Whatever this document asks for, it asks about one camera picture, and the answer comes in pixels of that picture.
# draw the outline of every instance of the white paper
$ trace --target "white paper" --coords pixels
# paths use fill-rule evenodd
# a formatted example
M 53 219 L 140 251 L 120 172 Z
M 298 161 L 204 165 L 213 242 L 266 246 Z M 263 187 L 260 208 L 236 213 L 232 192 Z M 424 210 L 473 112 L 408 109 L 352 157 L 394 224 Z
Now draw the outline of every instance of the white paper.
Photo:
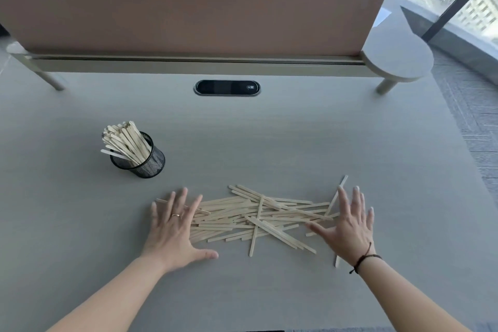
M 391 14 L 390 10 L 387 10 L 386 8 L 381 7 L 381 10 L 378 12 L 377 17 L 375 18 L 375 21 L 373 22 L 373 27 L 376 27 L 379 25 L 382 21 L 384 21 L 389 15 Z

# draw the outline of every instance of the pencil holder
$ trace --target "pencil holder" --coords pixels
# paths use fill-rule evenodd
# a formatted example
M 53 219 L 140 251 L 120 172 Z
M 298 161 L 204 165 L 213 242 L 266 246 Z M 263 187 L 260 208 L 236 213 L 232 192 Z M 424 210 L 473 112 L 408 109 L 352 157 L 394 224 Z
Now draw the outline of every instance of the pencil holder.
M 113 162 L 116 167 L 121 168 L 122 170 L 131 171 L 140 178 L 152 178 L 161 173 L 166 160 L 161 150 L 154 146 L 152 138 L 142 131 L 140 134 L 142 134 L 149 146 L 152 147 L 150 155 L 145 162 L 134 167 L 134 164 L 129 160 L 117 158 L 115 156 L 111 156 L 110 161 Z

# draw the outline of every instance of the bracelet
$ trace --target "bracelet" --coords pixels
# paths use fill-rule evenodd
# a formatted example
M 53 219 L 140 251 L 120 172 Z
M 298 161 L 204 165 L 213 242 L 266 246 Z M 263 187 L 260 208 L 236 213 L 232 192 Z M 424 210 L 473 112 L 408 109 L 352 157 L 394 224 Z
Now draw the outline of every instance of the bracelet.
M 356 274 L 358 274 L 358 268 L 359 268 L 359 265 L 360 265 L 360 264 L 363 262 L 363 260 L 364 260 L 364 259 L 366 259 L 367 257 L 377 257 L 377 258 L 379 258 L 379 259 L 381 259 L 381 260 L 382 260 L 382 257 L 380 257 L 379 255 L 369 255 L 369 254 L 368 254 L 368 253 L 369 253 L 369 251 L 370 251 L 370 247 L 372 247 L 372 242 L 370 242 L 370 245 L 369 245 L 368 250 L 366 250 L 366 253 L 365 253 L 362 257 L 360 257 L 360 258 L 358 259 L 358 261 L 356 262 L 356 265 L 355 265 L 355 266 L 353 266 L 352 271 L 351 271 L 351 272 L 349 272 L 349 274 L 351 274 L 352 272 L 356 272 Z

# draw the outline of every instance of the person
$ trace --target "person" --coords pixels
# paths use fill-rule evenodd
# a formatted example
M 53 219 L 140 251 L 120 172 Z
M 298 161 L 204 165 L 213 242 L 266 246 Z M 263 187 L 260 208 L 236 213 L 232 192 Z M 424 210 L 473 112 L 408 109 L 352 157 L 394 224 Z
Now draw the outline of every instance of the person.
M 340 216 L 335 227 L 307 226 L 357 273 L 375 295 L 397 332 L 469 332 L 376 254 L 374 210 L 365 213 L 365 197 L 356 186 L 351 203 L 339 187 Z M 158 280 L 196 260 L 216 259 L 210 249 L 190 244 L 190 223 L 202 200 L 185 206 L 187 189 L 175 199 L 172 192 L 161 210 L 151 207 L 150 233 L 139 258 L 83 304 L 61 319 L 49 332 L 124 332 Z

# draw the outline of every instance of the gray carpet floor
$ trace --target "gray carpet floor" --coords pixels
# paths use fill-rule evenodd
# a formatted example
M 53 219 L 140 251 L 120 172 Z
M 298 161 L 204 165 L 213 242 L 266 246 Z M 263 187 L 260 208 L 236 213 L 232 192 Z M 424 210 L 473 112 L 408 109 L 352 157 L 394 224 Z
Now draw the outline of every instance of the gray carpet floor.
M 10 60 L 5 47 L 12 40 L 0 37 L 0 75 Z M 438 50 L 433 50 L 432 74 L 448 103 L 482 180 L 498 204 L 498 86 Z M 392 327 L 315 329 L 294 332 L 392 332 Z M 498 332 L 498 322 L 478 323 L 476 332 Z

